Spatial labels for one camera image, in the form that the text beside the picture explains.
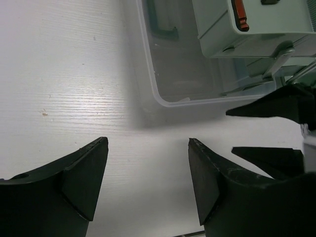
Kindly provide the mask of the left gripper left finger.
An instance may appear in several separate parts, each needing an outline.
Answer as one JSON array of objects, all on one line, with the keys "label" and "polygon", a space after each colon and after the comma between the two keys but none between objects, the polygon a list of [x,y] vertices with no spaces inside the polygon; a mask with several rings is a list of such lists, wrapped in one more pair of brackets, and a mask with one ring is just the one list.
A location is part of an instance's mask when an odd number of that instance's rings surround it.
[{"label": "left gripper left finger", "polygon": [[107,157],[108,139],[100,137],[44,166],[1,179],[1,236],[86,236]]}]

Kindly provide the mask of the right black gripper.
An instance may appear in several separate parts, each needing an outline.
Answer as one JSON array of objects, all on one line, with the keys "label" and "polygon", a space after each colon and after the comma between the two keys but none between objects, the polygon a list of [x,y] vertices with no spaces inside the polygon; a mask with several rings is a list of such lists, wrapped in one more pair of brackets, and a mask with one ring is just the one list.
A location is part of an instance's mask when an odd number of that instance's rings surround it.
[{"label": "right black gripper", "polygon": [[283,86],[228,116],[281,117],[301,125],[303,151],[292,148],[233,147],[232,153],[254,164],[274,179],[289,179],[316,171],[316,89],[304,84]]}]

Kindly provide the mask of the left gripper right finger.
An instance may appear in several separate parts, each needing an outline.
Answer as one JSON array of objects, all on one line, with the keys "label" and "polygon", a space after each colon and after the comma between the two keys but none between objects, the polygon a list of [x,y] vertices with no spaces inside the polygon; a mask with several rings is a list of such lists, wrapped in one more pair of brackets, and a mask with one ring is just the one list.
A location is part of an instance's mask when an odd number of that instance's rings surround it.
[{"label": "left gripper right finger", "polygon": [[313,237],[316,174],[289,179],[257,174],[189,140],[200,224],[208,237]]}]

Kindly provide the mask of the green toolbox with clear lid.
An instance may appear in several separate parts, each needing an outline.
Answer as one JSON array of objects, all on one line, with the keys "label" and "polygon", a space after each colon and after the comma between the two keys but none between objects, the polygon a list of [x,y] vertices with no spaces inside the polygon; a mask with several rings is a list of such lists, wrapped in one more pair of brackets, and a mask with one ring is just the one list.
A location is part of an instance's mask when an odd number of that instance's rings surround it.
[{"label": "green toolbox with clear lid", "polygon": [[133,0],[138,85],[148,108],[229,103],[270,93],[316,69],[313,0]]}]

